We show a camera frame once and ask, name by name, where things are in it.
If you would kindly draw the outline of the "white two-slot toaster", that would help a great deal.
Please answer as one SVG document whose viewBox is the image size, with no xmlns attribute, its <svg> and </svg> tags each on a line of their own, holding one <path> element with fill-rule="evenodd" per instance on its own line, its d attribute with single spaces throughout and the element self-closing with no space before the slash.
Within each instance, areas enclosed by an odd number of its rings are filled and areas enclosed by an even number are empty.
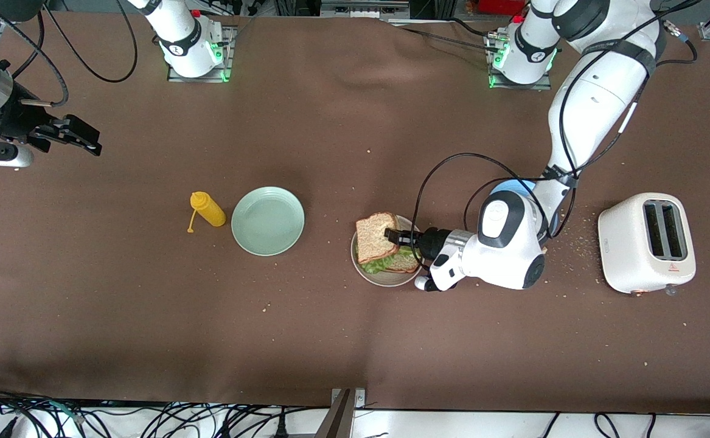
<svg viewBox="0 0 710 438">
<path fill-rule="evenodd" d="M 664 290 L 693 280 L 694 244 L 683 203 L 661 192 L 642 192 L 602 211 L 597 219 L 606 283 L 625 294 Z"/>
</svg>

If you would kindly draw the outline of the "yellow mustard squeeze bottle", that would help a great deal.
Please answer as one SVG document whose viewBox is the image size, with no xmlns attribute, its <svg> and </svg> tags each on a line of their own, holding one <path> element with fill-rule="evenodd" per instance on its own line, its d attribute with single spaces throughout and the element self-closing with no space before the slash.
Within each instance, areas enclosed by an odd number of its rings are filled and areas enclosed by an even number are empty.
<svg viewBox="0 0 710 438">
<path fill-rule="evenodd" d="M 194 232 L 193 223 L 198 216 L 205 219 L 213 227 L 221 227 L 226 224 L 226 214 L 207 192 L 193 192 L 190 195 L 189 202 L 193 213 L 187 228 L 188 233 Z"/>
</svg>

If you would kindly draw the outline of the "blue plate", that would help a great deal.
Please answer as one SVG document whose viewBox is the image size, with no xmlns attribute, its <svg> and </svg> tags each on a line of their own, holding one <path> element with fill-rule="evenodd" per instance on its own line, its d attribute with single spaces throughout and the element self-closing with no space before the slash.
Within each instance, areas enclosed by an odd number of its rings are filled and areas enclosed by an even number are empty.
<svg viewBox="0 0 710 438">
<path fill-rule="evenodd" d="M 536 182 L 527 180 L 518 181 L 511 178 L 495 185 L 489 193 L 493 194 L 494 192 L 511 191 L 516 192 L 525 198 L 530 198 L 535 185 Z"/>
</svg>

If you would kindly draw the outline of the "red box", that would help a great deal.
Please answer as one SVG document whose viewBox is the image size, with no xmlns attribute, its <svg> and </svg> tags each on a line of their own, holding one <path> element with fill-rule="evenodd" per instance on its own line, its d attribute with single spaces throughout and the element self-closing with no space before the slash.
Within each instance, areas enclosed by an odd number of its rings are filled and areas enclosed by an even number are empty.
<svg viewBox="0 0 710 438">
<path fill-rule="evenodd" d="M 518 16 L 527 0 L 476 0 L 476 10 L 493 16 Z"/>
</svg>

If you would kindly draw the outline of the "silver metal bracket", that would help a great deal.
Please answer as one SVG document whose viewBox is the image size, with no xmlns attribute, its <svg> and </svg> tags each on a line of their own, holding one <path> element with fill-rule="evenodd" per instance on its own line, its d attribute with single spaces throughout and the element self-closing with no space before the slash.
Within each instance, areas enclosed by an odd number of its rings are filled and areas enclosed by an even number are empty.
<svg viewBox="0 0 710 438">
<path fill-rule="evenodd" d="M 339 394 L 343 391 L 343 388 L 333 388 L 332 399 L 330 399 L 330 405 L 333 406 L 333 402 L 338 398 Z M 366 405 L 366 389 L 365 388 L 350 388 L 352 396 L 354 397 L 355 409 L 363 409 Z"/>
</svg>

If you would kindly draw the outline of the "brown bread slice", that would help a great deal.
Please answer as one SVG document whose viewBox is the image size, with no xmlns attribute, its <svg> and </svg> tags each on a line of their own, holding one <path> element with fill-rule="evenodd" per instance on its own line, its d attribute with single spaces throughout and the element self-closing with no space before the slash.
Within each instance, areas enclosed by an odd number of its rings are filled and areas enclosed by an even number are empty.
<svg viewBox="0 0 710 438">
<path fill-rule="evenodd" d="M 392 255 L 392 261 L 385 271 L 391 273 L 413 273 L 419 268 L 419 262 L 408 246 L 401 246 L 399 252 Z"/>
<path fill-rule="evenodd" d="M 399 251 L 399 245 L 388 240 L 388 229 L 399 230 L 397 216 L 391 212 L 377 212 L 357 221 L 357 256 L 363 265 L 393 256 Z"/>
</svg>

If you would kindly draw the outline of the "beige plate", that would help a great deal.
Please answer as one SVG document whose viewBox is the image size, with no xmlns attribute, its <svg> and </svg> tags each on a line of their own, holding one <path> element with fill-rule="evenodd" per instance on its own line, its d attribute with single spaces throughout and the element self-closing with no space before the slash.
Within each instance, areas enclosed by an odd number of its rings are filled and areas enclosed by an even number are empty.
<svg viewBox="0 0 710 438">
<path fill-rule="evenodd" d="M 410 230 L 411 228 L 411 221 L 403 216 L 397 216 L 397 221 L 399 221 L 399 230 Z M 390 272 L 381 272 L 378 274 L 369 274 L 363 269 L 361 269 L 360 264 L 358 263 L 358 256 L 357 256 L 357 223 L 355 223 L 355 233 L 352 236 L 352 241 L 351 241 L 351 259 L 352 263 L 357 269 L 357 272 L 361 275 L 362 278 L 366 279 L 371 283 L 372 285 L 377 285 L 380 287 L 397 287 L 401 285 L 407 285 L 407 283 L 410 283 L 413 281 L 414 277 L 416 277 L 417 273 L 419 272 L 419 268 L 416 269 L 415 272 L 413 273 L 390 273 Z"/>
</svg>

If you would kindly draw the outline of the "grey power strip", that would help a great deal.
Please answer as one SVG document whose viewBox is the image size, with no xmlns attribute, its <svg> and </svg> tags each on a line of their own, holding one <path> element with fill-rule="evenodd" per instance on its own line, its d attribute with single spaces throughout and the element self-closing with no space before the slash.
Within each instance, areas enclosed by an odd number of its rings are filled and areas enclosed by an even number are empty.
<svg viewBox="0 0 710 438">
<path fill-rule="evenodd" d="M 323 18 L 410 19 L 408 0 L 319 0 Z"/>
</svg>

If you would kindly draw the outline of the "green lettuce leaf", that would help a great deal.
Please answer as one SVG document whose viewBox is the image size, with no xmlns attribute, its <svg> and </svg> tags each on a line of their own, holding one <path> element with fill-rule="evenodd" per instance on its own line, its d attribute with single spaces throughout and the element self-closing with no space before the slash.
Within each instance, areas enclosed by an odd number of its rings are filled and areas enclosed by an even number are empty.
<svg viewBox="0 0 710 438">
<path fill-rule="evenodd" d="M 369 263 L 360 264 L 360 267 L 361 267 L 361 269 L 363 269 L 363 271 L 365 271 L 369 274 L 378 274 L 381 272 L 386 272 L 385 268 L 392 261 L 393 255 L 385 256 L 384 258 L 381 258 L 379 260 L 374 260 Z"/>
</svg>

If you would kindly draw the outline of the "dark metal pole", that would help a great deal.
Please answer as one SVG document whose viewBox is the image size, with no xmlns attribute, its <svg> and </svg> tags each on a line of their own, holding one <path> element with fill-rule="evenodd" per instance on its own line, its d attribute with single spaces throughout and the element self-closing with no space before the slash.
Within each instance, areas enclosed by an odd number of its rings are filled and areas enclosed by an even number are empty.
<svg viewBox="0 0 710 438">
<path fill-rule="evenodd" d="M 314 438 L 351 438 L 357 401 L 357 390 L 347 388 L 338 391 Z"/>
</svg>

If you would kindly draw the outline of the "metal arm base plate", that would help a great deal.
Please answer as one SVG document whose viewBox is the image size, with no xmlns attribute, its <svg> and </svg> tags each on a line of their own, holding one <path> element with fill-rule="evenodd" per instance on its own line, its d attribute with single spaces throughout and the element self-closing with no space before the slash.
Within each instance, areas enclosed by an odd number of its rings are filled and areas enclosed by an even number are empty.
<svg viewBox="0 0 710 438">
<path fill-rule="evenodd" d="M 487 54 L 489 87 L 521 89 L 522 91 L 549 91 L 551 89 L 549 70 L 553 66 L 553 58 L 557 55 L 557 48 L 551 52 L 550 56 L 545 61 L 537 63 L 537 66 L 543 66 L 543 71 L 541 77 L 538 78 L 535 83 L 524 84 L 513 82 L 499 69 L 513 52 L 510 48 L 509 28 L 510 27 L 499 27 L 494 31 L 488 32 L 487 36 L 483 37 L 485 47 L 494 49 L 494 52 Z"/>
<path fill-rule="evenodd" d="M 232 75 L 238 27 L 211 22 L 194 46 L 193 60 L 168 63 L 167 80 L 178 83 L 227 83 Z"/>
</svg>

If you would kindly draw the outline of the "mint green plate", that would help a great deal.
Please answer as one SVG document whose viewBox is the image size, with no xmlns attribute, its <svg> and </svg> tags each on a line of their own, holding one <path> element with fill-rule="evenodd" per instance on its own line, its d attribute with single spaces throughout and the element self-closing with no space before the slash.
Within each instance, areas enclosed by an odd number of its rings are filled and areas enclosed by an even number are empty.
<svg viewBox="0 0 710 438">
<path fill-rule="evenodd" d="M 276 256 L 299 240 L 305 212 L 298 198 L 287 189 L 260 187 L 236 204 L 231 230 L 239 247 L 256 256 Z"/>
</svg>

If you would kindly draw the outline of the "brown tablecloth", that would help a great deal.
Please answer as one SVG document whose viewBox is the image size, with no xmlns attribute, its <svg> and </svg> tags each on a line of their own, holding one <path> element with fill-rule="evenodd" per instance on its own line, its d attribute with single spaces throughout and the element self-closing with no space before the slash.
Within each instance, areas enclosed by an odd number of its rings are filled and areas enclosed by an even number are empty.
<svg viewBox="0 0 710 438">
<path fill-rule="evenodd" d="M 52 145 L 0 167 L 0 390 L 130 401 L 326 405 L 365 388 L 378 408 L 710 413 L 710 43 L 663 66 L 611 152 L 580 178 L 546 271 L 513 291 L 475 279 L 441 293 L 365 281 L 355 222 L 410 216 L 459 228 L 464 205 L 550 154 L 551 92 L 490 89 L 471 48 L 374 19 L 257 18 L 229 83 L 169 83 L 154 33 L 118 84 L 91 77 L 47 26 L 71 99 L 103 152 Z M 287 251 L 236 243 L 260 187 L 292 192 Z M 226 214 L 213 227 L 190 195 Z M 642 192 L 686 211 L 697 272 L 675 289 L 606 283 L 602 211 Z"/>
</svg>

